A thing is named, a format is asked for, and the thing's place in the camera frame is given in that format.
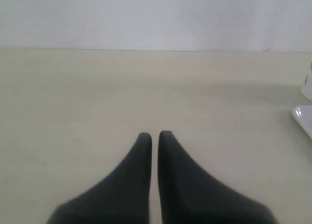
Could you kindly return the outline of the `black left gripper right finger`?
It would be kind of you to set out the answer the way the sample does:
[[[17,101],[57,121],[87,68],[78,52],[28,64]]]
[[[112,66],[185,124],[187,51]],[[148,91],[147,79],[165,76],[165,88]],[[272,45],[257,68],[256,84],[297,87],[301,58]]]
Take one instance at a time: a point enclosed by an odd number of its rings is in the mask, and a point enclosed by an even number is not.
[[[254,201],[201,168],[171,131],[158,141],[158,187],[164,224],[275,224],[276,218]]]

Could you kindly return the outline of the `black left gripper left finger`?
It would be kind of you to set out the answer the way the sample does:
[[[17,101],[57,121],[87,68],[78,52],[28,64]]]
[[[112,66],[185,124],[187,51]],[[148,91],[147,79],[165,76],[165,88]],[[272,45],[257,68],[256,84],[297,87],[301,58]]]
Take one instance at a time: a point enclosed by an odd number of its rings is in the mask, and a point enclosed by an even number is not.
[[[129,153],[102,181],[60,205],[49,224],[147,224],[152,138],[140,133]]]

